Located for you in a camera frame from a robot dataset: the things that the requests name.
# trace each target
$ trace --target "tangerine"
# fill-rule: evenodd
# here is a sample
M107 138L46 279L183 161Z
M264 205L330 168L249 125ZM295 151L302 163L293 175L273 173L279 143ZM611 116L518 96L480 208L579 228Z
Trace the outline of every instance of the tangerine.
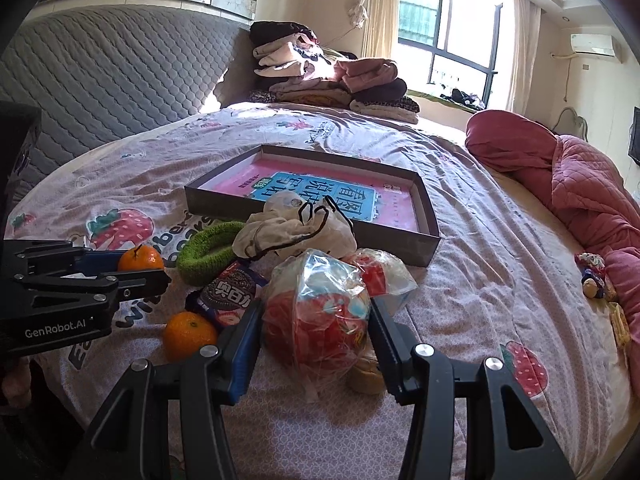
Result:
M118 261L119 271L164 269L160 253L148 245L139 245L129 249Z
M162 332L164 354L169 362L182 361L205 345L215 345L218 333L209 321L193 312L173 316Z

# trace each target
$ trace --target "gray quilted headboard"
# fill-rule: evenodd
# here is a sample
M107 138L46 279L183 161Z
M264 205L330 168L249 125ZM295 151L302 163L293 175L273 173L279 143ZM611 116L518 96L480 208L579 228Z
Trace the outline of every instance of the gray quilted headboard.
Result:
M223 107L244 100L253 68L246 26L192 10L97 6L26 22L0 58L0 99L43 110L14 200L92 148L198 113L212 91Z

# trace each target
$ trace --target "green knitted headband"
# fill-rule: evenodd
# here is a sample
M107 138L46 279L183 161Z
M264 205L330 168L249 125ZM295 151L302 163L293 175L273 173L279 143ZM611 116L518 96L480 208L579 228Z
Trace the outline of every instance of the green knitted headband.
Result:
M231 244L243 227L242 222L221 222L189 238L175 262L185 283L209 285L225 270L236 257Z

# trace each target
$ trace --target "pink folded blanket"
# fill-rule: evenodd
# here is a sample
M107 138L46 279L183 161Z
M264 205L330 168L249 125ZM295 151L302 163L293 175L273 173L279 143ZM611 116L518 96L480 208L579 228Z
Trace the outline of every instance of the pink folded blanket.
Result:
M577 137L556 137L501 110L474 115L465 145L480 162L529 189L585 250L604 257L631 330L630 374L640 395L640 208L615 164Z
M335 62L336 80L342 80L349 92L356 93L398 78L398 66L390 59L363 57Z

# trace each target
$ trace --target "box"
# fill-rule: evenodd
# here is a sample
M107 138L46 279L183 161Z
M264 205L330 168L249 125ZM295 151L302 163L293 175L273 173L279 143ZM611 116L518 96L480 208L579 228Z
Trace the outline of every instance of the box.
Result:
M311 202L331 195L353 221L358 247L387 251L407 265L427 267L440 242L420 175L364 158L265 144L185 186L191 213L243 221L281 189Z

